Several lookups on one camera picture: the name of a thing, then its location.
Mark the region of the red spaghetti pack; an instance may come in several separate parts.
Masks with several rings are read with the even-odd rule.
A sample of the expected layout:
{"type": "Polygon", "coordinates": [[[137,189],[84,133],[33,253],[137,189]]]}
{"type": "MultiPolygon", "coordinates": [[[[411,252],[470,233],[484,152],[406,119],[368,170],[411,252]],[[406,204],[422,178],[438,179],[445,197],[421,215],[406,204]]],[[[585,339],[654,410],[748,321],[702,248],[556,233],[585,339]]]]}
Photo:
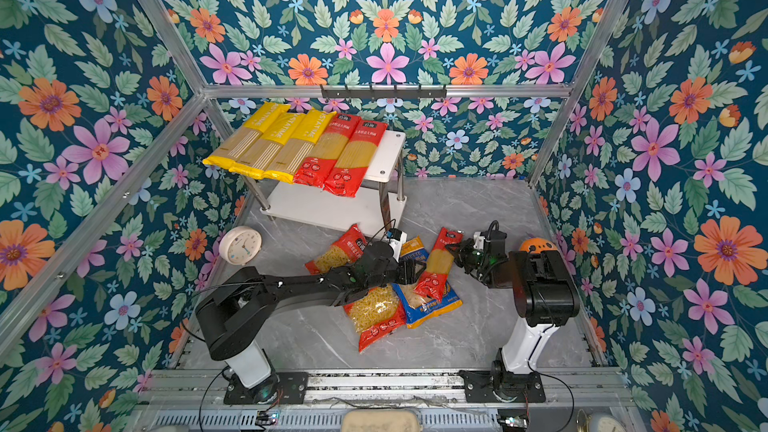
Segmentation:
{"type": "Polygon", "coordinates": [[[336,115],[299,166],[293,183],[321,188],[360,122],[356,115],[336,115]]]}
{"type": "Polygon", "coordinates": [[[361,121],[323,183],[335,196],[355,197],[387,131],[385,123],[361,121]]]}
{"type": "Polygon", "coordinates": [[[416,294],[438,302],[442,301],[447,279],[454,264],[454,255],[450,248],[459,245],[462,240],[461,232],[445,227],[441,229],[429,253],[425,270],[414,288],[416,294]]]}

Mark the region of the yellow spaghetti bag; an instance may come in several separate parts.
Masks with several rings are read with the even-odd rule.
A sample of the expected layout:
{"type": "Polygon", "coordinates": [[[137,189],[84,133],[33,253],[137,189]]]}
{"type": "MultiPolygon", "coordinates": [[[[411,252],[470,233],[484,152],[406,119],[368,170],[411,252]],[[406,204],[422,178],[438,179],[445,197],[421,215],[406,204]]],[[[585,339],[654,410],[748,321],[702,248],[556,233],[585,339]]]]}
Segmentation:
{"type": "Polygon", "coordinates": [[[245,123],[227,138],[211,155],[203,160],[204,165],[229,170],[267,129],[290,109],[288,104],[264,103],[245,123]]]}
{"type": "Polygon", "coordinates": [[[317,144],[335,115],[335,112],[316,109],[306,113],[303,120],[267,166],[263,176],[268,179],[292,183],[300,165],[317,144]]]}
{"type": "Polygon", "coordinates": [[[264,134],[235,160],[229,171],[254,180],[261,180],[272,160],[286,145],[305,117],[306,115],[301,113],[280,113],[264,134]]]}

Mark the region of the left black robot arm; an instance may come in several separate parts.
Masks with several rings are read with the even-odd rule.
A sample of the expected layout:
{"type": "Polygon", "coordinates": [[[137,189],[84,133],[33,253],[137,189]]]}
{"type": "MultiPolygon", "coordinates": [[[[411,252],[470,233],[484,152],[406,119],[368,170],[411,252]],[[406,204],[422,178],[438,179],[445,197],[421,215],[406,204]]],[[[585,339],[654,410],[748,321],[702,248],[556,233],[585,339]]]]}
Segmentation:
{"type": "Polygon", "coordinates": [[[382,241],[366,246],[356,262],[324,274],[281,277],[243,267],[200,301],[195,316],[211,359],[231,370],[229,382],[265,400],[277,376],[256,337],[273,314],[348,305],[375,288],[414,284],[425,268],[424,261],[397,258],[382,241]]]}

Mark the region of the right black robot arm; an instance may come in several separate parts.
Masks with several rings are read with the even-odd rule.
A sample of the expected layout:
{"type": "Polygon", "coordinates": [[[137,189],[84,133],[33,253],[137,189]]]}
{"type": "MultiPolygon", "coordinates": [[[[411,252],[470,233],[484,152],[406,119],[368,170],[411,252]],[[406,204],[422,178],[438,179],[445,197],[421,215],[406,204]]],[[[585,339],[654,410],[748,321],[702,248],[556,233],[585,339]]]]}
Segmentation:
{"type": "Polygon", "coordinates": [[[556,244],[532,237],[517,251],[506,249],[506,234],[495,224],[448,251],[454,263],[489,289],[510,291],[516,316],[507,343],[501,347],[489,372],[471,377],[463,373],[467,398],[481,393],[500,402],[545,400],[541,373],[536,364],[549,339],[576,317],[580,299],[571,273],[556,244]]]}

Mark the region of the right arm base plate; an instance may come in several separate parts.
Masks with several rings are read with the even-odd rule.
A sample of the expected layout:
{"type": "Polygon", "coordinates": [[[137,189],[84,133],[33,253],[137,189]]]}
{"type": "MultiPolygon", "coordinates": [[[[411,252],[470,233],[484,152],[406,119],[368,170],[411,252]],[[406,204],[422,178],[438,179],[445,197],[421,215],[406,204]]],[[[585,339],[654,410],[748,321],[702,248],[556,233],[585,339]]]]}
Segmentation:
{"type": "Polygon", "coordinates": [[[538,373],[460,370],[468,403],[544,403],[546,395],[538,373]]]}

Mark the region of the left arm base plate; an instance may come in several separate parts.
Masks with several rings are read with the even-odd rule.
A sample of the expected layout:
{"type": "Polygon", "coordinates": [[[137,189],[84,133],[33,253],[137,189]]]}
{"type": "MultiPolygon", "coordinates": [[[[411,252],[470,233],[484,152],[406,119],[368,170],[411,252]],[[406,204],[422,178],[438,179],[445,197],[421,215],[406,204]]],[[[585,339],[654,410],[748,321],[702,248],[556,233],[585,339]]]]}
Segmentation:
{"type": "Polygon", "coordinates": [[[223,403],[232,406],[302,404],[308,379],[306,372],[276,372],[257,385],[246,387],[237,374],[232,374],[223,403]]]}

